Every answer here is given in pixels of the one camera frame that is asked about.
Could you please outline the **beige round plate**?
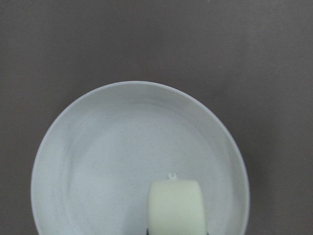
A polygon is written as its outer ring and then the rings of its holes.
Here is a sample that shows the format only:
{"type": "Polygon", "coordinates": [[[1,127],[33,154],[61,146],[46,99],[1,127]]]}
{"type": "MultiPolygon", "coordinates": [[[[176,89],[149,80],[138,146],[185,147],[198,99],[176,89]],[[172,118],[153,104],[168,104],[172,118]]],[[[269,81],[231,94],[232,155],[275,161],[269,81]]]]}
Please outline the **beige round plate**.
{"type": "Polygon", "coordinates": [[[31,205],[41,235],[144,235],[151,182],[198,181],[210,235],[246,232],[246,167],[229,131],[193,97],[158,83],[95,89],[55,119],[38,149],[31,205]]]}

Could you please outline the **white steamed bun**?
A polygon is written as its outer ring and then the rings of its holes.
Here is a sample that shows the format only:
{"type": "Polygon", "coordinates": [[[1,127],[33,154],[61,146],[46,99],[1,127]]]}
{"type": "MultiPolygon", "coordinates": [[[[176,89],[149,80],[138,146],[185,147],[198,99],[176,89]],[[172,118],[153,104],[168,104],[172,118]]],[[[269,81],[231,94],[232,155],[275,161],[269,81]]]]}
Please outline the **white steamed bun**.
{"type": "Polygon", "coordinates": [[[154,181],[147,199],[149,235],[206,235],[206,211],[201,187],[195,180],[154,181]]]}

